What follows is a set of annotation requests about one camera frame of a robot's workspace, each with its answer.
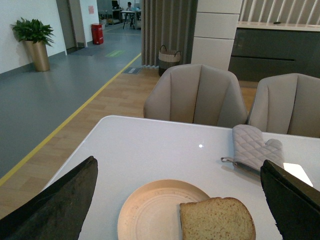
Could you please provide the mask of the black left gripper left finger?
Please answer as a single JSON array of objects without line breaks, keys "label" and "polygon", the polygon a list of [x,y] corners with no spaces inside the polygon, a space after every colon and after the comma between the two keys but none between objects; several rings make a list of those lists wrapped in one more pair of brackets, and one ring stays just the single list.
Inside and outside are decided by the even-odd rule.
[{"label": "black left gripper left finger", "polygon": [[77,240],[92,203],[98,161],[90,156],[0,220],[2,240]]}]

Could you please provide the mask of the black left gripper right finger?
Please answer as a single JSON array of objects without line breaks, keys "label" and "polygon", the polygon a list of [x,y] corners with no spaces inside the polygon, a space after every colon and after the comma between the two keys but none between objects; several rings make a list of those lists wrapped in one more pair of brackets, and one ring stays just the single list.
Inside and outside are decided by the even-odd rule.
[{"label": "black left gripper right finger", "polygon": [[320,192],[270,160],[260,168],[266,202],[284,240],[320,238]]}]

